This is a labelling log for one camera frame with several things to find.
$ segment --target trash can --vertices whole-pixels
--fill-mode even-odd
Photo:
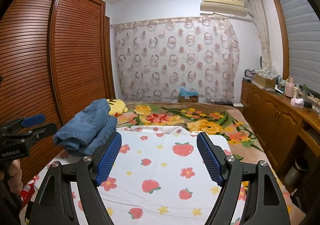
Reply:
[[[294,165],[284,177],[284,181],[287,185],[294,185],[306,170],[308,170],[307,160],[303,157],[297,157],[294,161]]]

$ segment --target yellow plush toy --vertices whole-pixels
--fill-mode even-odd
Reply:
[[[110,99],[107,99],[110,105],[110,116],[121,116],[123,113],[127,113],[128,109],[125,107],[125,103],[121,99],[113,99],[110,101]]]

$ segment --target textured blue rubber pad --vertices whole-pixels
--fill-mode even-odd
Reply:
[[[21,122],[21,126],[24,128],[33,127],[35,125],[40,125],[45,122],[45,116],[43,114],[39,114],[32,117],[24,118]]]
[[[112,166],[119,154],[121,144],[121,135],[119,133],[116,133],[115,137],[113,138],[108,149],[105,151],[98,164],[97,176],[95,179],[97,186],[101,186],[101,184],[108,179]]]
[[[199,133],[197,136],[197,147],[211,177],[211,180],[215,181],[219,186],[221,186],[224,179],[221,176],[220,164],[201,133]]]

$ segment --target louvered door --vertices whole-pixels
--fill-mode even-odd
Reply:
[[[0,123],[42,113],[61,123],[52,95],[48,29],[53,0],[14,0],[0,21]],[[21,160],[25,184],[61,151],[51,138],[40,141]]]
[[[52,66],[65,122],[107,97],[103,17],[104,7],[91,0],[59,0]]]

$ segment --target blue denim clothing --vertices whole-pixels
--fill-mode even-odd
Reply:
[[[109,111],[106,99],[93,101],[55,134],[53,142],[72,155],[91,156],[116,131],[117,119]]]

